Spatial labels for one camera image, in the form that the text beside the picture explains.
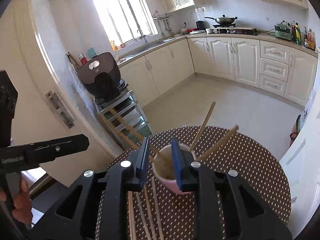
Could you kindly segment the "person's left hand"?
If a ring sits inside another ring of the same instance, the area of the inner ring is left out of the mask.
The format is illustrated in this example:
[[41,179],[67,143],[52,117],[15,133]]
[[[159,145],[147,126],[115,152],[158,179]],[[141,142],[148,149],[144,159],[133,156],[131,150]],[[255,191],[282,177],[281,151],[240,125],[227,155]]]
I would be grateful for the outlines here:
[[29,196],[27,182],[21,179],[21,191],[14,197],[14,210],[12,216],[21,223],[30,224],[33,218],[32,203]]

